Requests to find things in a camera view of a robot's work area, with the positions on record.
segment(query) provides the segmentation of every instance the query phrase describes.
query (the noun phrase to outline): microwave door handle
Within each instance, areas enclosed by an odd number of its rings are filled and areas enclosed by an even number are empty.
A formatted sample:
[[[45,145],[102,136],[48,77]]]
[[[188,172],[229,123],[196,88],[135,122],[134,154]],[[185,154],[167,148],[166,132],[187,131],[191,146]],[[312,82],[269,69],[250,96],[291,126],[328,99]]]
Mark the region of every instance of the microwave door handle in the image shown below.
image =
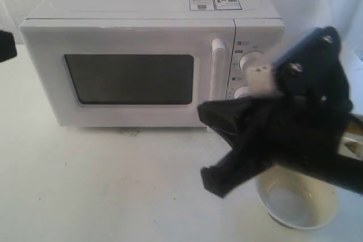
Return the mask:
[[[212,74],[210,78],[209,100],[221,100],[223,79],[225,77],[226,47],[221,39],[214,39],[212,42]]]

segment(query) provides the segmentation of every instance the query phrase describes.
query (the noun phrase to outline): microwave window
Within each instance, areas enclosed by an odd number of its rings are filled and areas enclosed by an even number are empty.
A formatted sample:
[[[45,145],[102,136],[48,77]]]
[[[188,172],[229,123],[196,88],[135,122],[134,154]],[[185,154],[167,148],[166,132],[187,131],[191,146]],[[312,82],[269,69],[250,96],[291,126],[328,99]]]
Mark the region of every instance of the microwave window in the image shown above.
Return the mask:
[[[193,99],[190,55],[65,55],[82,104],[186,105]]]

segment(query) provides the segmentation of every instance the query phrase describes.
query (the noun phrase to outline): microwave control panel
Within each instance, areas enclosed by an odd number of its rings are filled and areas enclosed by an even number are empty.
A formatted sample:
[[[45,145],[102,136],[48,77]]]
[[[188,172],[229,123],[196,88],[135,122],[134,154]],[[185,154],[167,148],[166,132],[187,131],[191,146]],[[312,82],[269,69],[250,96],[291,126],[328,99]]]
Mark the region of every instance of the microwave control panel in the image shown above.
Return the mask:
[[[281,41],[284,25],[280,19],[235,19],[236,34],[226,99],[248,95],[243,65],[258,59]]]

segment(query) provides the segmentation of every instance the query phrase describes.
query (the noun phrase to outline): knob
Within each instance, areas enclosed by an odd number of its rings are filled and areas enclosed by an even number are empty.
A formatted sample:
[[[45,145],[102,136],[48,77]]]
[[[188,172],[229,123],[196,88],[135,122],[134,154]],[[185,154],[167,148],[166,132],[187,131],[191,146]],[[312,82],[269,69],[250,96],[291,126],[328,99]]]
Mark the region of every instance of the knob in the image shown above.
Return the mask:
[[[243,57],[239,60],[239,67],[243,72],[243,66],[248,63],[248,62],[254,62],[256,60],[258,60],[261,56],[263,55],[263,53],[258,52],[258,51],[251,51],[248,52],[247,54],[243,55]]]
[[[235,92],[234,92],[234,98],[235,99],[240,99],[242,97],[248,96],[249,93],[249,87],[248,86],[243,86],[241,88],[238,88]]]

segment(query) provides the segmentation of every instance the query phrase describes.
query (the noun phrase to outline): black object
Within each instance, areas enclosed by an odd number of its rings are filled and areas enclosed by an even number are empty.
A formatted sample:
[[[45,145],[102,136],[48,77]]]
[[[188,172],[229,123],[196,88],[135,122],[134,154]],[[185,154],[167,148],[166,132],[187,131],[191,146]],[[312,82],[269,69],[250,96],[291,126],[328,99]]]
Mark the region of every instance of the black object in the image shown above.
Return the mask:
[[[0,30],[0,62],[16,57],[15,41],[12,33]]]
[[[349,84],[332,27],[317,29],[276,60],[281,95],[209,101],[200,120],[231,146],[216,165],[201,170],[206,190],[224,197],[274,164],[363,193],[363,162],[337,153],[349,121]]]

